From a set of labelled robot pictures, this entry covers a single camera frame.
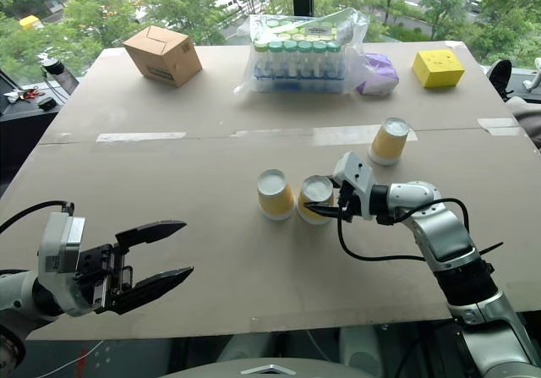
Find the yellow paper cup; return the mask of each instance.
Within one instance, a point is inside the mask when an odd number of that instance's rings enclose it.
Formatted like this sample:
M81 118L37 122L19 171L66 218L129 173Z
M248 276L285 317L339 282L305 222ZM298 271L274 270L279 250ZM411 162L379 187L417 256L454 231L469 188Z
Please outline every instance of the yellow paper cup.
M295 197L286 175L278 169L267 169L257 178L257 192L263 215L271 220L286 220L293 213Z
M314 175L306 178L298 195L298 214L310 224L325 224L330 222L331 219L329 217L313 213L309 208L304 207L304 204L317 202L332 205L334 203L332 192L332 182L327 177Z
M409 129L401 118L387 118L369 148L372 161L381 165L397 163L406 144Z

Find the green cap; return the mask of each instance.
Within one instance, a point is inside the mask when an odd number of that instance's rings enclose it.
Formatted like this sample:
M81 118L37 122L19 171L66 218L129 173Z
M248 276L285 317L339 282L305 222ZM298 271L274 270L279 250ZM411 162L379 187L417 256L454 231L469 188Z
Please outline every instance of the green cap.
M310 41L299 41L298 50L300 52L312 52L312 43Z
M270 52L282 52L284 51L284 46L281 41L271 41L269 43L269 51Z
M269 49L269 43L264 41L254 41L254 50L257 52L265 52Z
M328 52L339 52L342 48L342 44L338 41L329 41L327 42L327 51Z
M327 51L327 45L323 41L316 41L312 44L314 52L325 52Z
M284 50L287 52L297 51L297 42L292 40L284 41Z

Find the table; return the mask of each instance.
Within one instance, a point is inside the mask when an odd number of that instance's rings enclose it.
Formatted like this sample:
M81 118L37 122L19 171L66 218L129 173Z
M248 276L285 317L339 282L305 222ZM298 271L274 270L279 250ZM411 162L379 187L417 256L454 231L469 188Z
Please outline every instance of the table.
M408 120L418 141L407 143L396 166L374 164L380 183L421 179L462 199L479 248L506 242L487 259L516 310L540 309L539 153L521 131L493 136L480 128L477 118L510 114L465 48L456 48L467 72L455 89L442 95L414 82L408 62L416 50L436 47L446 44L367 45L387 53L401 76L393 96L383 99L234 96L243 47L199 47L204 71L180 89L140 78L122 50L102 53L0 200L0 220L38 201L74 201L76 215L86 217L83 249L139 224L184 220L181 232L134 248L127 262L135 280L186 265L195 271L126 315L63 316L31 337L186 337L448 317L425 264L355 261L342 252L334 223L314 227L296 214L269 222L258 212L255 179L264 169L280 168L298 191L309 175L330 173L346 151L367 156L366 144L316 142L314 128L377 124L390 115ZM91 104L92 97L102 103ZM294 130L239 134L256 129ZM100 134L137 132L186 135L96 142ZM36 213L0 236L3 266L36 268L46 217L47 211ZM344 234L350 248L367 255L418 252L402 225L358 219Z

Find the plastic bag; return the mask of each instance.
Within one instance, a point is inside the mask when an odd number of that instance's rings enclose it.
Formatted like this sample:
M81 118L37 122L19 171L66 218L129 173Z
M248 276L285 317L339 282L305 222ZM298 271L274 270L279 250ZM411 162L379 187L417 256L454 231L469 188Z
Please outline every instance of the plastic bag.
M251 14L237 32L251 48L234 93L348 93L373 71L362 48L368 26L354 8L317 19Z

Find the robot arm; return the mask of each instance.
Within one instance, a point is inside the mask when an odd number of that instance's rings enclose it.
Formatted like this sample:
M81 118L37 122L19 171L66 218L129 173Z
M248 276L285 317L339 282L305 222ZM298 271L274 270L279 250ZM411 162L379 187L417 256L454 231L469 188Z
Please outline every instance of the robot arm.
M62 313L82 316L107 310L122 315L160 298L183 282L193 267L167 271L133 284L125 255L136 244L152 243L186 226L164 221L116 235L117 244L80 252L85 219L51 213L38 252L38 272L0 271L0 376L25 356L24 340Z
M339 221L376 216L380 224L407 226L447 298L481 375L492 376L505 365L510 368L509 363L522 363L524 369L539 366L524 326L490 276L492 265L481 258L467 227L441 202L434 185L378 185L372 169L353 152L336 164L332 180L340 188L338 207L314 203L307 207ZM541 370L536 370L538 375L531 376L541 376Z

